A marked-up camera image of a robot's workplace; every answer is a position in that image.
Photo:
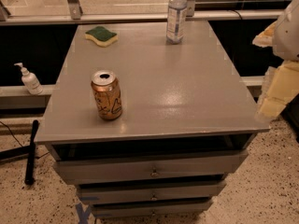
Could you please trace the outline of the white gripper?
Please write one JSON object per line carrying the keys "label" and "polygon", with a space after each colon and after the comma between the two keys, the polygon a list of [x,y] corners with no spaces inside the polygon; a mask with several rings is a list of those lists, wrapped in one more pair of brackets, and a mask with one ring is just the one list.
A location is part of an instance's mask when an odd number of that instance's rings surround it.
{"label": "white gripper", "polygon": [[299,94],[299,0],[292,0],[277,22],[272,22],[256,35],[252,44],[271,47],[284,61],[278,68],[266,71],[262,94],[258,99],[256,118],[275,119]]}

